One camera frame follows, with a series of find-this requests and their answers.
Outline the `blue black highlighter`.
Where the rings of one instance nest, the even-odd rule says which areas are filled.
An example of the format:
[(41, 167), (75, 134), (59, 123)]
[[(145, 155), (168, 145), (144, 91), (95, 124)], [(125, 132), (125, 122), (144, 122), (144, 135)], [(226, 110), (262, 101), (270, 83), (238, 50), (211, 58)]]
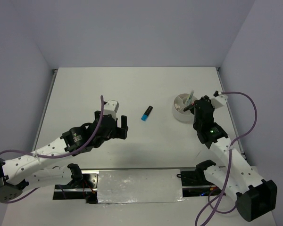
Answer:
[(142, 121), (146, 121), (147, 120), (147, 118), (148, 118), (149, 114), (151, 113), (152, 109), (153, 109), (153, 107), (151, 105), (147, 108), (147, 110), (144, 112), (144, 114), (141, 117)]

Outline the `silver green pen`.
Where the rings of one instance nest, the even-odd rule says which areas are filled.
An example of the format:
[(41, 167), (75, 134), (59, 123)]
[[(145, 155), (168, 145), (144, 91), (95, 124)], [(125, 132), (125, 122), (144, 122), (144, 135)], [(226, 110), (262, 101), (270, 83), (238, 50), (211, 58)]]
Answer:
[(191, 92), (190, 92), (190, 94), (189, 94), (189, 96), (188, 96), (187, 99), (186, 99), (186, 102), (185, 102), (185, 104), (186, 104), (187, 106), (192, 103), (193, 94), (194, 94), (194, 90), (192, 89)]

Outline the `pink black highlighter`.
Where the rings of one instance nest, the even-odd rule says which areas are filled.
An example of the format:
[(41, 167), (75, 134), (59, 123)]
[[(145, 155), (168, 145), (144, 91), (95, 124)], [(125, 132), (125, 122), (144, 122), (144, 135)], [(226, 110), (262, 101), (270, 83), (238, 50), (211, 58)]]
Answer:
[(186, 112), (186, 111), (191, 111), (193, 108), (194, 108), (194, 103), (192, 103), (192, 104), (186, 106), (186, 107), (183, 109), (183, 111), (184, 111), (184, 112)]

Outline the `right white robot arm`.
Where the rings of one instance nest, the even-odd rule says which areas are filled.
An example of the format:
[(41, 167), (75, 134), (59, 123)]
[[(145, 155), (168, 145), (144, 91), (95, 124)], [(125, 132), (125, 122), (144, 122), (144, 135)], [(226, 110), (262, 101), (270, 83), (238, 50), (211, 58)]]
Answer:
[(240, 216), (251, 222), (275, 209), (277, 186), (272, 180), (266, 181), (248, 164), (233, 146), (235, 141), (214, 121), (214, 111), (226, 103), (226, 94), (216, 92), (213, 98), (204, 96), (191, 105), (193, 128), (199, 141), (226, 167), (223, 172), (213, 161), (204, 161), (196, 167), (196, 180), (200, 184), (216, 185), (221, 190), (216, 205), (226, 195), (234, 201)]

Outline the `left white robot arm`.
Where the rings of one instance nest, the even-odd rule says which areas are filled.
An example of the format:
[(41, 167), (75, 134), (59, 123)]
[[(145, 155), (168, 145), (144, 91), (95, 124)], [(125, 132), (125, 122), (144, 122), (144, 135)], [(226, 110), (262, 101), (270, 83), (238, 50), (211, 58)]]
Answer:
[[(119, 127), (112, 114), (96, 111), (94, 122), (71, 128), (42, 148), (30, 153), (13, 150), (20, 156), (10, 160), (0, 157), (0, 202), (18, 202), (38, 188), (51, 184), (79, 187), (83, 182), (80, 167), (75, 163), (58, 167), (56, 162), (90, 152), (110, 139), (126, 139), (127, 132), (125, 115)], [(8, 152), (1, 151), (0, 156)]]

